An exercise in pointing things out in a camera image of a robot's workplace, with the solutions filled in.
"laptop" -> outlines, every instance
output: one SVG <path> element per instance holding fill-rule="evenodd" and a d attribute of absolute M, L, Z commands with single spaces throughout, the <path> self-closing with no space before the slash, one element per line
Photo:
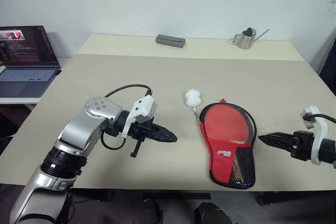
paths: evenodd
<path fill-rule="evenodd" d="M 43 26 L 0 27 L 0 97 L 41 97 L 60 73 Z"/>

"table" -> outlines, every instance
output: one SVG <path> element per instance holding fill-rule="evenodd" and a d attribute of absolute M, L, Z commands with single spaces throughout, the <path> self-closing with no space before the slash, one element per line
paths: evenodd
<path fill-rule="evenodd" d="M 67 64 L 70 58 L 58 58 L 58 62 L 61 66 L 61 69 Z M 5 66 L 0 66 L 0 73 L 5 70 Z M 29 109 L 33 109 L 34 105 L 41 100 L 41 97 L 31 97 L 31 98 L 17 98 L 17 97 L 0 97 L 0 104 L 24 104 Z"/>
<path fill-rule="evenodd" d="M 208 47 L 211 53 L 205 54 Z M 208 152 L 192 109 L 184 103 L 190 88 L 202 93 L 200 109 L 221 98 L 245 108 L 258 135 L 305 130 L 299 113 L 309 105 L 336 116 L 336 97 L 287 41 L 258 41 L 243 50 L 225 40 L 188 39 L 178 49 L 157 45 L 153 37 L 91 35 L 0 156 L 0 183 L 25 184 L 86 100 L 130 83 L 154 90 L 154 122 L 179 140 L 145 140 L 137 158 L 129 156 L 135 140 L 128 139 L 118 151 L 98 142 L 75 187 L 233 190 L 209 178 Z M 129 110 L 142 96 L 143 90 L 134 88 L 111 99 Z M 336 139 L 334 125 L 328 137 Z M 330 164 L 299 161 L 259 139 L 253 150 L 256 183 L 250 190 L 336 189 Z"/>

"gray block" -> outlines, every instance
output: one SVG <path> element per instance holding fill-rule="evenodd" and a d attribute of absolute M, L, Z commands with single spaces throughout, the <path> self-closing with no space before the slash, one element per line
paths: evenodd
<path fill-rule="evenodd" d="M 185 44 L 185 39 L 159 34 L 156 37 L 156 43 L 172 47 L 183 48 Z"/>

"black cable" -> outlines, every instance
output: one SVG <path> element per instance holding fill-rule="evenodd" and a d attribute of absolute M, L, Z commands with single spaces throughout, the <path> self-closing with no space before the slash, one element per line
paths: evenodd
<path fill-rule="evenodd" d="M 82 201 L 73 201 L 72 203 L 74 204 L 79 204 L 79 203 L 84 203 L 86 201 L 89 201 L 90 199 L 85 199 L 85 200 L 82 200 Z"/>
<path fill-rule="evenodd" d="M 12 186 L 8 187 L 7 189 L 3 190 L 3 191 L 0 193 L 0 196 L 1 196 L 2 194 L 4 194 L 5 192 L 11 190 L 11 189 L 12 189 L 13 187 L 15 187 L 15 186 L 16 186 L 16 185 L 12 185 Z"/>
<path fill-rule="evenodd" d="M 105 143 L 105 140 L 104 140 L 104 131 L 101 133 L 101 135 L 100 135 L 100 141 L 101 141 L 101 143 L 102 143 L 102 145 L 105 147 L 105 148 L 107 148 L 107 149 L 109 149 L 109 150 L 112 150 L 112 151 L 116 151 L 116 150 L 119 150 L 119 149 L 121 149 L 123 146 L 124 146 L 124 144 L 125 144 L 125 142 L 126 142 L 126 138 L 124 138 L 124 141 L 122 142 L 122 144 L 120 145 L 120 146 L 118 146 L 118 147 L 110 147 L 110 146 L 108 146 L 106 143 Z"/>
<path fill-rule="evenodd" d="M 105 97 L 109 97 L 109 96 L 113 95 L 114 93 L 117 93 L 120 90 L 123 90 L 123 89 L 126 89 L 126 88 L 131 88 L 131 87 L 146 88 L 147 89 L 146 95 L 148 95 L 148 94 L 152 95 L 152 92 L 153 92 L 152 89 L 149 86 L 147 86 L 147 85 L 143 85 L 143 84 L 130 84 L 130 85 L 122 86 L 120 88 L 117 88 L 117 89 L 111 91 L 110 93 L 108 93 L 107 95 L 105 95 Z"/>
<path fill-rule="evenodd" d="M 324 114 L 313 114 L 313 115 L 304 115 L 303 116 L 303 119 L 305 121 L 309 121 L 312 118 L 325 118 L 325 119 L 329 120 L 330 122 L 336 123 L 335 118 L 332 118 L 331 116 L 324 115 Z"/>
<path fill-rule="evenodd" d="M 74 215 L 75 215 L 75 206 L 74 206 L 73 203 L 71 203 L 71 206 L 72 206 L 73 212 L 72 212 L 72 215 L 71 215 L 71 217 L 69 218 L 68 222 L 70 222 L 70 221 L 73 219 Z"/>

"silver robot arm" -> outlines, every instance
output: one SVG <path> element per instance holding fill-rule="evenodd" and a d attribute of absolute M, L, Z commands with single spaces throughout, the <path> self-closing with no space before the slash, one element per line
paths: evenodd
<path fill-rule="evenodd" d="M 44 162 L 36 168 L 12 209 L 10 223 L 55 223 L 65 205 L 68 189 L 107 130 L 114 136 L 119 132 L 130 135 L 138 143 L 145 137 L 176 142 L 173 133 L 152 124 L 155 108 L 150 95 L 136 101 L 130 112 L 105 97 L 90 99 L 64 127 Z"/>

